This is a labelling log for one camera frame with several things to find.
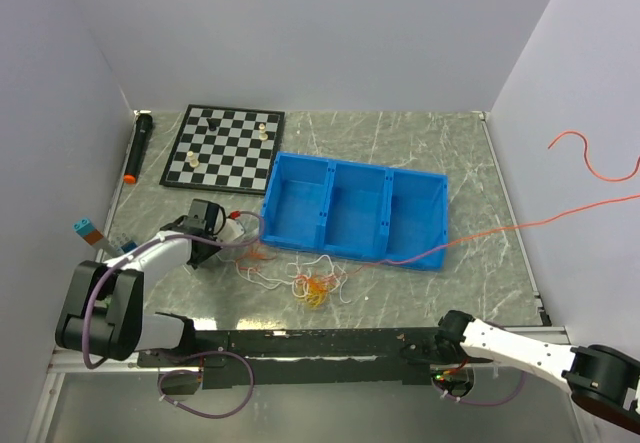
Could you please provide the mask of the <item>blue three-compartment bin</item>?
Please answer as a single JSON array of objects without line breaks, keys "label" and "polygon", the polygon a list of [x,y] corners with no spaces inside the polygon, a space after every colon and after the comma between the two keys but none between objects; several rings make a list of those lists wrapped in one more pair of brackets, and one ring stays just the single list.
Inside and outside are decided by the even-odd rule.
[{"label": "blue three-compartment bin", "polygon": [[448,186],[442,174],[281,152],[262,207],[261,240],[438,271],[449,238]]}]

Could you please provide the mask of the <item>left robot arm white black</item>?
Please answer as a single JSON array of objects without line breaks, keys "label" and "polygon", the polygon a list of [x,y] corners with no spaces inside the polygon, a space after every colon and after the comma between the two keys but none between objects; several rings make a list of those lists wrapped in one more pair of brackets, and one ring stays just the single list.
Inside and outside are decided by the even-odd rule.
[{"label": "left robot arm white black", "polygon": [[176,365],[192,361],[198,343],[194,322],[171,313],[145,314],[144,295],[173,269],[195,268],[217,253],[225,225],[220,205],[195,199],[187,214],[152,240],[103,263],[80,263],[56,326],[56,344],[103,361],[156,349]]}]

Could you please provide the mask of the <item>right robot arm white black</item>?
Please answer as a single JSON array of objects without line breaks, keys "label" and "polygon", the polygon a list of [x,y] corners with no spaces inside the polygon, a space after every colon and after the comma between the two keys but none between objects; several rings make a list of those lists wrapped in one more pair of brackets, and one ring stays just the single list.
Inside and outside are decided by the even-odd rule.
[{"label": "right robot arm white black", "polygon": [[448,361],[490,360],[534,375],[569,394],[578,407],[637,434],[639,361],[608,346],[552,344],[491,325],[451,310],[438,323],[439,355]]}]

